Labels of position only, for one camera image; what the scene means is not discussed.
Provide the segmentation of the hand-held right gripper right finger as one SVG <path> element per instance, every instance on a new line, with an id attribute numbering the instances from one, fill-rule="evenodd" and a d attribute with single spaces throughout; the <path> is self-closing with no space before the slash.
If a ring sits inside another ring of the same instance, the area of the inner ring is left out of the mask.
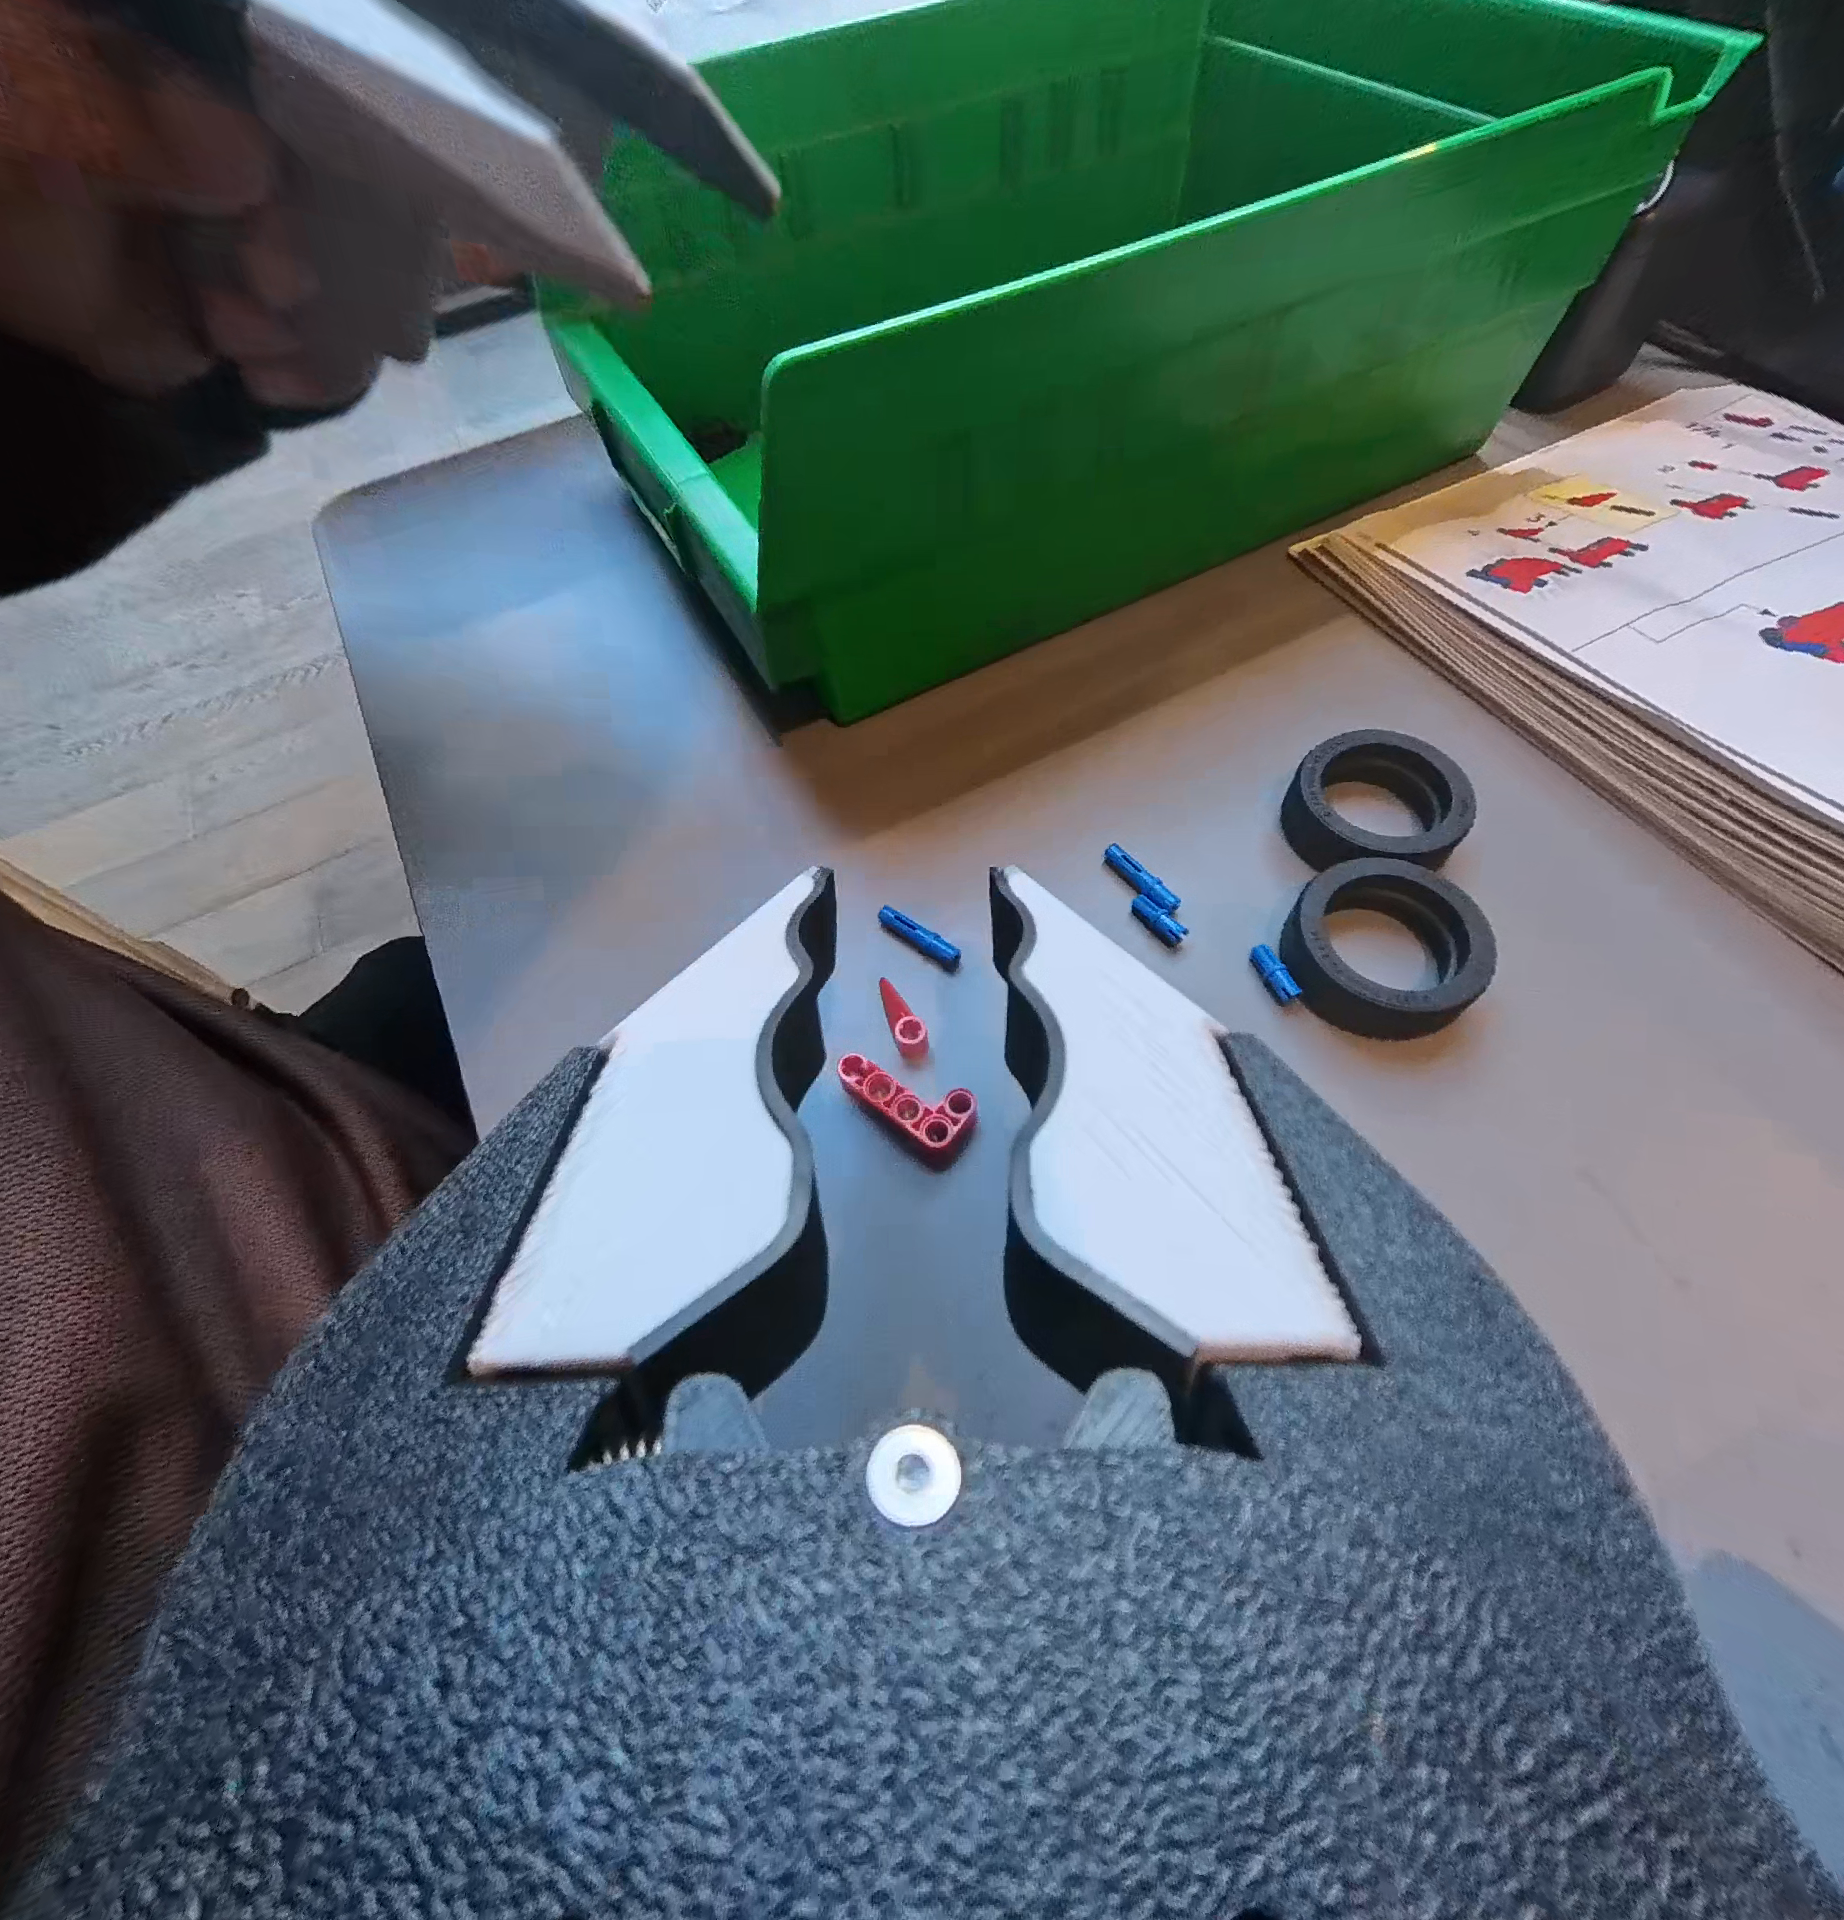
<path id="1" fill-rule="evenodd" d="M 1232 1035 L 1023 869 L 992 869 L 989 909 L 1026 1249 L 1192 1369 L 1361 1360 Z"/>

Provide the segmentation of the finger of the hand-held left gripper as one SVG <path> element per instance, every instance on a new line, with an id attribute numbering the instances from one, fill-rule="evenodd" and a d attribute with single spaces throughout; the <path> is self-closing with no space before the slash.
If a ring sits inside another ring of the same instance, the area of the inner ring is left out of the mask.
<path id="1" fill-rule="evenodd" d="M 447 241 L 602 300 L 646 273 L 539 112 L 398 5 L 251 2 L 255 104 L 295 154 L 406 199 Z"/>
<path id="2" fill-rule="evenodd" d="M 644 21 L 594 2 L 519 2 L 521 92 L 580 159 L 628 128 L 687 175 L 771 219 L 779 185 L 715 92 Z"/>

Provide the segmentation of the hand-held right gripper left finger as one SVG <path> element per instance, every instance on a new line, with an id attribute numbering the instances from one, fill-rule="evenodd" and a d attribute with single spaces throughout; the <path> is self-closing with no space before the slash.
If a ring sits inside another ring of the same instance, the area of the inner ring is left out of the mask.
<path id="1" fill-rule="evenodd" d="M 473 1381 L 628 1377 L 807 1238 L 798 1111 L 832 964 L 836 875 L 811 865 L 603 1035 L 466 1349 Z"/>

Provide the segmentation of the red angled beam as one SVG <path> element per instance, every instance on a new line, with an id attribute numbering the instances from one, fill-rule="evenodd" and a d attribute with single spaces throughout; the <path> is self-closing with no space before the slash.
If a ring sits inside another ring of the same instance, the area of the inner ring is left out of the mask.
<path id="1" fill-rule="evenodd" d="M 968 1088 L 920 1096 L 856 1053 L 842 1055 L 836 1073 L 849 1101 L 929 1169 L 951 1167 L 979 1128 L 979 1104 Z"/>

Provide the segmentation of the green plastic bin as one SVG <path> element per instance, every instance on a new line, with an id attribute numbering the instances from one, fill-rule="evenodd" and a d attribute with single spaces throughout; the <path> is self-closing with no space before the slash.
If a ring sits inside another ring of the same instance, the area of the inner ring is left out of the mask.
<path id="1" fill-rule="evenodd" d="M 760 222 L 621 136 L 652 285 L 538 308 L 631 503 L 837 723 L 1486 441 L 1724 23 L 1534 2 L 966 2 L 700 66 Z"/>

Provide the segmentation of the person's left forearm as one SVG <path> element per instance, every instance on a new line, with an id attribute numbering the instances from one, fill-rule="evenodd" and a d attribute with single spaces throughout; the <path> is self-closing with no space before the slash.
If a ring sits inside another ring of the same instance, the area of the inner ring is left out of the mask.
<path id="1" fill-rule="evenodd" d="M 157 68 L 255 118 L 136 31 L 77 5 L 0 5 L 0 598 L 91 565 L 299 421 L 224 369 L 142 396 L 82 359 L 107 235 L 96 199 L 125 164 L 126 88 Z"/>

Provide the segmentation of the grey desk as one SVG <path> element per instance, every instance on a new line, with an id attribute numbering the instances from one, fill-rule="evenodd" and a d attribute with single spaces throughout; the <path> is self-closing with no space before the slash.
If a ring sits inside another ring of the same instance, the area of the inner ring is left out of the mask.
<path id="1" fill-rule="evenodd" d="M 1223 1026 L 1260 1035 L 1541 1326 L 1676 1560 L 1756 1755 L 1844 1881 L 1844 979 L 1267 545 L 853 726 L 767 694 L 574 415 L 541 328 L 392 366 L 315 524 L 468 1097 L 494 1123 L 796 870 L 836 875 L 832 1055 L 919 1008 L 982 1120 L 926 1173 L 826 1070 L 802 1114 L 831 1278 L 763 1408 L 853 1440 L 908 1408 L 1002 1440 L 1073 1398 L 1002 1303 L 987 875 L 1017 864 Z M 1447 875 L 1499 964 L 1436 1038 L 1275 1010 L 1246 951 L 1307 865 L 1278 799 L 1332 734 L 1447 752 Z M 1179 895 L 1165 948 L 1102 864 Z M 877 927 L 962 948 L 947 974 Z"/>

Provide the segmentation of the person's left hand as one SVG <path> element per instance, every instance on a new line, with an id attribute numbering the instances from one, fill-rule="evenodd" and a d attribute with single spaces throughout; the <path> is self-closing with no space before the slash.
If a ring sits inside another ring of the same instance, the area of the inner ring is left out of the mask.
<path id="1" fill-rule="evenodd" d="M 293 418 L 341 413 L 387 362 L 424 361 L 451 273 L 430 210 L 298 157 L 176 72 L 125 97 L 82 350 L 98 377 L 150 396 L 224 369 Z"/>

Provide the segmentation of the black rubber toy tire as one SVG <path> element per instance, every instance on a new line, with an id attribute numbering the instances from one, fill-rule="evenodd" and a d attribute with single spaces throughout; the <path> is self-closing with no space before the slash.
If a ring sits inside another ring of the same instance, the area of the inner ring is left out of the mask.
<path id="1" fill-rule="evenodd" d="M 1351 820 L 1330 799 L 1339 785 L 1385 790 L 1413 820 L 1405 834 Z M 1477 824 L 1477 793 L 1462 767 L 1428 742 L 1391 730 L 1336 734 L 1299 759 L 1278 824 L 1284 843 L 1312 870 L 1383 857 L 1436 873 Z"/>
<path id="2" fill-rule="evenodd" d="M 1426 989 L 1393 989 L 1353 969 L 1328 922 L 1371 914 L 1406 931 L 1435 964 Z M 1343 1034 L 1385 1043 L 1430 1038 L 1486 994 L 1496 976 L 1496 935 L 1481 907 L 1436 873 L 1361 856 L 1316 873 L 1296 895 L 1278 958 L 1311 1012 Z"/>

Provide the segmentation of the person's black pants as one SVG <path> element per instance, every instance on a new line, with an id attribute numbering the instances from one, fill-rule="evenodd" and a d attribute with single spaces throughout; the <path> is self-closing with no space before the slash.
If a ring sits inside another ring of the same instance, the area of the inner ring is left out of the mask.
<path id="1" fill-rule="evenodd" d="M 372 948 L 292 1021 L 316 1043 L 424 1097 L 470 1137 L 477 1131 L 420 935 Z"/>

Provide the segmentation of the person's brown sweater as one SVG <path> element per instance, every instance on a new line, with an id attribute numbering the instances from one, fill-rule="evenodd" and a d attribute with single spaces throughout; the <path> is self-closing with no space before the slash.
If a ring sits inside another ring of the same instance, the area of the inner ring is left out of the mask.
<path id="1" fill-rule="evenodd" d="M 0 1900 L 287 1354 L 468 1134 L 0 891 Z"/>

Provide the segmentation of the open instruction booklet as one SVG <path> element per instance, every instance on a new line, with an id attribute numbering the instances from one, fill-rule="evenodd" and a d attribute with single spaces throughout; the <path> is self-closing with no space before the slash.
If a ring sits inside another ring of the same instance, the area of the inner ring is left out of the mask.
<path id="1" fill-rule="evenodd" d="M 1289 558 L 1844 978 L 1844 423 L 1686 388 Z"/>

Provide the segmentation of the dark rounded object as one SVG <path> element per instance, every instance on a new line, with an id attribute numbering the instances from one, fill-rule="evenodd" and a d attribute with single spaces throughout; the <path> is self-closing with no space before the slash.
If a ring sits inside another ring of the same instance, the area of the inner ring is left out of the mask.
<path id="1" fill-rule="evenodd" d="M 1659 308 L 1662 261 L 1676 239 L 1676 165 L 1669 164 L 1633 209 L 1606 265 L 1573 297 L 1512 396 L 1512 408 L 1553 415 L 1604 393 L 1638 357 Z"/>

